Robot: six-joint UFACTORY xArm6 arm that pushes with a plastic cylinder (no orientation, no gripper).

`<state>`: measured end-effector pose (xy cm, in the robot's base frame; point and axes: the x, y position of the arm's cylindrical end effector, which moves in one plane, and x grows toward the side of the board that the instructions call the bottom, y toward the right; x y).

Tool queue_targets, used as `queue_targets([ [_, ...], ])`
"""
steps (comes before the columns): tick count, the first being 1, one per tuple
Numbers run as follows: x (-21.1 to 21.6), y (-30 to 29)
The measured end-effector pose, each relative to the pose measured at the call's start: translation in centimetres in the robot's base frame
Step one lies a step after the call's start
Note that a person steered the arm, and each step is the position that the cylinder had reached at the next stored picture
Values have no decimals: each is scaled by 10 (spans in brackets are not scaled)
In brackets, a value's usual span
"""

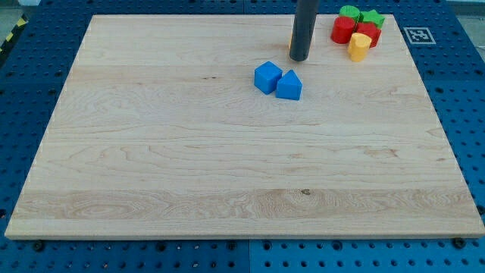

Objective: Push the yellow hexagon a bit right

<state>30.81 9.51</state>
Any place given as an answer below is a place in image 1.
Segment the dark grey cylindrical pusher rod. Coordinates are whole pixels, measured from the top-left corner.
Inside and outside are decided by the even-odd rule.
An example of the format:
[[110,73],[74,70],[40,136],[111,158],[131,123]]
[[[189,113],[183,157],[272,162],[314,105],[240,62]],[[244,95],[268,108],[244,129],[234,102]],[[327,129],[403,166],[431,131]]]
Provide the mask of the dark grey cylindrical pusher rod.
[[305,61],[308,58],[319,4],[320,0],[298,0],[296,3],[293,40],[289,50],[289,56],[294,61]]

